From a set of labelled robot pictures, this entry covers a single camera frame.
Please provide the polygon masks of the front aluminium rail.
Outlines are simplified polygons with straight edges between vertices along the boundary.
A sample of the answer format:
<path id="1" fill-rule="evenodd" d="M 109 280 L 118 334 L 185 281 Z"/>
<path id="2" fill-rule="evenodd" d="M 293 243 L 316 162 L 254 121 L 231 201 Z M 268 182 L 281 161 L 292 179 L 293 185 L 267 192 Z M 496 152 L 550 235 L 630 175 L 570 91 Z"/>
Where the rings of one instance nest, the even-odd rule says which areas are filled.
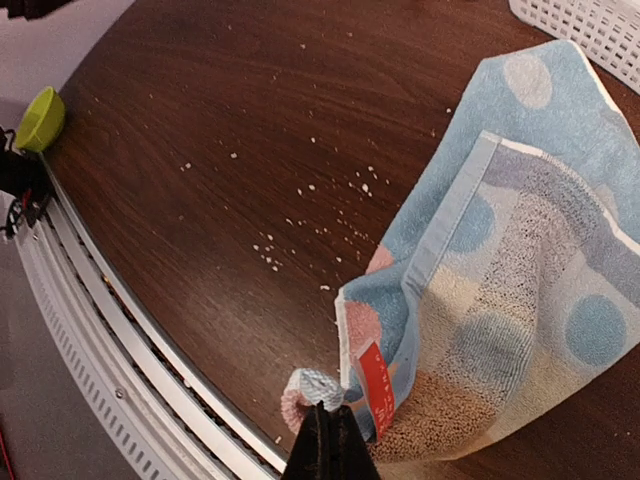
<path id="1" fill-rule="evenodd" d="M 50 336 L 86 404 L 142 479 L 277 479 L 286 462 L 165 337 L 61 185 L 15 236 Z"/>

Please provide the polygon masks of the white plastic basket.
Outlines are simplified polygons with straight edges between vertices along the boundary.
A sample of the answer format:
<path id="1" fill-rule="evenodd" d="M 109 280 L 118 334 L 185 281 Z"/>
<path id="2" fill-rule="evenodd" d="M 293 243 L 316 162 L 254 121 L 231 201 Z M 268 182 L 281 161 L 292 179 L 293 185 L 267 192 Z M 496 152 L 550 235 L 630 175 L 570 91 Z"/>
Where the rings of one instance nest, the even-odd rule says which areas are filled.
<path id="1" fill-rule="evenodd" d="M 509 7 L 522 22 L 575 42 L 591 61 L 639 91 L 637 0 L 510 0 Z"/>

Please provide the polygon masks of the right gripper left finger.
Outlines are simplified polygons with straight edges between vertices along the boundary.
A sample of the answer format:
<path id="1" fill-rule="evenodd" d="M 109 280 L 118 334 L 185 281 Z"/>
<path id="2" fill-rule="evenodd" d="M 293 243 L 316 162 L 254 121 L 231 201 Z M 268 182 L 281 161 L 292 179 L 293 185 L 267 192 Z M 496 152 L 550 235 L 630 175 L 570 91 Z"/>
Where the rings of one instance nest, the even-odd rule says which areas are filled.
<path id="1" fill-rule="evenodd" d="M 282 480 L 322 480 L 330 473 L 329 412 L 320 401 L 304 418 Z"/>

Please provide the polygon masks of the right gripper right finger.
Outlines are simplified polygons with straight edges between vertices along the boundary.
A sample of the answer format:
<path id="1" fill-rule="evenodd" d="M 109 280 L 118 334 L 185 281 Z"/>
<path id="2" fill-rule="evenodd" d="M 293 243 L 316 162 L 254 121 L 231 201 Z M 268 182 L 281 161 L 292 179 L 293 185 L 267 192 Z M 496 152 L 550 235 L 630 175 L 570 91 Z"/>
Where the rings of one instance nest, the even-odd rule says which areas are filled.
<path id="1" fill-rule="evenodd" d="M 329 413 L 328 434 L 328 479 L 380 479 L 349 407 Z"/>

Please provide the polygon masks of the blue polka dot towel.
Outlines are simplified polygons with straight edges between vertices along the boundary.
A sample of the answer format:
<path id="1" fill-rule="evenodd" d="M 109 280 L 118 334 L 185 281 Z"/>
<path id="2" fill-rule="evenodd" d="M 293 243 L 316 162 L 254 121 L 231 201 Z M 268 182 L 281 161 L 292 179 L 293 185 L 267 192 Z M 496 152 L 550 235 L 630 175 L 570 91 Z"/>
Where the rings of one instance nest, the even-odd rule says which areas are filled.
<path id="1" fill-rule="evenodd" d="M 482 61 L 366 272 L 335 301 L 340 375 L 281 398 L 352 409 L 383 463 L 526 426 L 639 342 L 639 146 L 580 48 Z"/>

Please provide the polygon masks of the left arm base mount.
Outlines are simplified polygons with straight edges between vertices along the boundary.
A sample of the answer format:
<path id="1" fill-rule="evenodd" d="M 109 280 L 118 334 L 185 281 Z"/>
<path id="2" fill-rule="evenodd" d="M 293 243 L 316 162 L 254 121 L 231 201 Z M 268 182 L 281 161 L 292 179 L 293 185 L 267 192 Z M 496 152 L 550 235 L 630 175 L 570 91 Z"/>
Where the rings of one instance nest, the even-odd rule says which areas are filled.
<path id="1" fill-rule="evenodd" d="M 16 132 L 1 129 L 1 192 L 12 197 L 1 233 L 13 239 L 20 227 L 33 228 L 51 200 L 54 188 L 44 162 L 36 154 L 14 148 Z"/>

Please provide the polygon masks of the lime green bowl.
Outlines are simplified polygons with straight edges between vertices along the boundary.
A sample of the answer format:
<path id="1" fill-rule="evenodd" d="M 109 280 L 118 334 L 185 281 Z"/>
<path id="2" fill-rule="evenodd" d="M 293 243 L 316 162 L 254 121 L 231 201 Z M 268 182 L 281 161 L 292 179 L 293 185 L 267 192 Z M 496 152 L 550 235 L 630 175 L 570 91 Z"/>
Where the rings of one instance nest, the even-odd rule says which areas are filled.
<path id="1" fill-rule="evenodd" d="M 51 86 L 44 88 L 30 103 L 18 127 L 15 146 L 20 150 L 42 153 L 61 133 L 66 107 Z"/>

